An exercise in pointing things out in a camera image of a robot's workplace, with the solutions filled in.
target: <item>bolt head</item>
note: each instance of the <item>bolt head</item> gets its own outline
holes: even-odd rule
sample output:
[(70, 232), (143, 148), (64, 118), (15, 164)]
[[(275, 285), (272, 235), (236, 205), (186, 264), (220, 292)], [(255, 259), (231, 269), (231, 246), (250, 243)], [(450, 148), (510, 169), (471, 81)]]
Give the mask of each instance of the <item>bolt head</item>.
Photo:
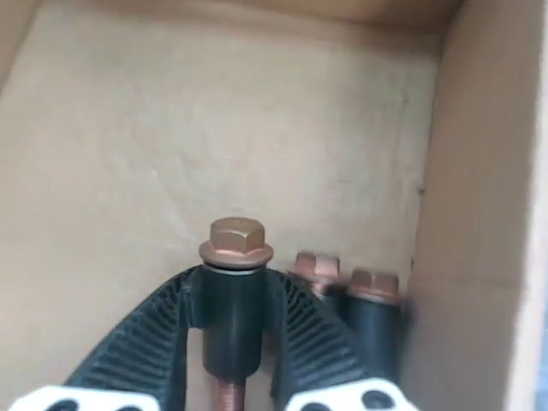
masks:
[(312, 283), (332, 284), (340, 280), (341, 260), (334, 255), (301, 251), (289, 273)]
[(200, 246), (201, 258), (228, 269), (252, 269), (272, 258), (272, 247), (265, 243), (265, 227), (244, 217), (221, 218), (211, 225), (210, 239)]
[(211, 225), (210, 241), (219, 252), (252, 253), (265, 247), (265, 227), (250, 218), (223, 218)]
[(369, 271), (356, 268), (347, 289), (347, 294), (364, 300), (387, 304), (399, 302), (399, 277), (387, 271)]

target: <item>white plastic part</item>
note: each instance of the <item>white plastic part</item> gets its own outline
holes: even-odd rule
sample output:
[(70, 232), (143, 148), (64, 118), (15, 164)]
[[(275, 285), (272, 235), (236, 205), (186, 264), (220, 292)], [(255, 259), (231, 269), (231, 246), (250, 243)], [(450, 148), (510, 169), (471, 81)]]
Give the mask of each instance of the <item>white plastic part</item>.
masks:
[(65, 400), (76, 402), (78, 411), (118, 411), (125, 407), (160, 411), (156, 398), (145, 394), (57, 386), (46, 386), (18, 399), (9, 411), (46, 411)]
[(309, 404), (318, 404), (330, 411), (364, 411), (368, 408), (364, 405), (362, 397), (371, 391), (380, 391), (392, 400), (393, 406), (382, 408), (384, 411), (419, 411), (395, 384), (381, 378), (362, 379), (322, 390), (301, 392), (291, 397), (285, 411), (307, 411), (306, 406)]

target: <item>copper bolt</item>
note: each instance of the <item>copper bolt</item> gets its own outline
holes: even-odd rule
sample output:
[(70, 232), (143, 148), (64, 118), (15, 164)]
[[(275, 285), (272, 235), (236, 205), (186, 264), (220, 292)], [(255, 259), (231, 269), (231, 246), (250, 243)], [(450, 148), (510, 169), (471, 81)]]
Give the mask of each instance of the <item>copper bolt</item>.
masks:
[(209, 241), (200, 246), (200, 257), (206, 263), (229, 269), (260, 267), (273, 254), (272, 247), (265, 243), (263, 224), (244, 217), (215, 221)]
[(215, 380), (214, 411), (243, 411), (246, 386)]
[(352, 272), (347, 294), (364, 300), (398, 304), (399, 278), (391, 272), (356, 268)]
[(329, 254), (301, 251), (289, 274), (307, 282), (310, 290), (321, 298), (331, 285), (339, 282), (341, 260)]

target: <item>cardboard wall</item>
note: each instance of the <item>cardboard wall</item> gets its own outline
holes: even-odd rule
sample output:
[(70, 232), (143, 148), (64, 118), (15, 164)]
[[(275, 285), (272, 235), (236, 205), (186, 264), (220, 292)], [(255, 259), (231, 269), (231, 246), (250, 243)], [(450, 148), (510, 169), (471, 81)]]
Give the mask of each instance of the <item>cardboard wall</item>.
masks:
[(62, 382), (218, 217), (261, 219), (278, 268), (409, 274), (438, 39), (221, 9), (40, 6), (0, 97), (0, 406)]
[(423, 410), (533, 409), (548, 249), (544, 25), (544, 2), (470, 1), (445, 44), (404, 379)]
[(286, 12), (443, 33), (462, 0), (238, 0)]
[(0, 91), (39, 0), (0, 0)]

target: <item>hex head bolt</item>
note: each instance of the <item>hex head bolt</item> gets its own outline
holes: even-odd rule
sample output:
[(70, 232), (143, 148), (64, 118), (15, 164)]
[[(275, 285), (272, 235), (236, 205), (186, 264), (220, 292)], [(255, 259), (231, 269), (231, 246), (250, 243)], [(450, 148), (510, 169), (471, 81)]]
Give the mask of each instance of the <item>hex head bolt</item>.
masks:
[(341, 280), (341, 260), (337, 256), (301, 251), (297, 254), (289, 275), (306, 283), (319, 299), (329, 305), (336, 305), (336, 299), (331, 298), (331, 291)]
[(372, 373), (396, 381), (401, 316), (398, 276), (357, 268), (347, 296), (342, 316), (361, 340)]
[(246, 379), (260, 363), (265, 322), (265, 266), (272, 258), (265, 228), (249, 218), (211, 225), (204, 260), (203, 364), (215, 378), (214, 411), (243, 411)]

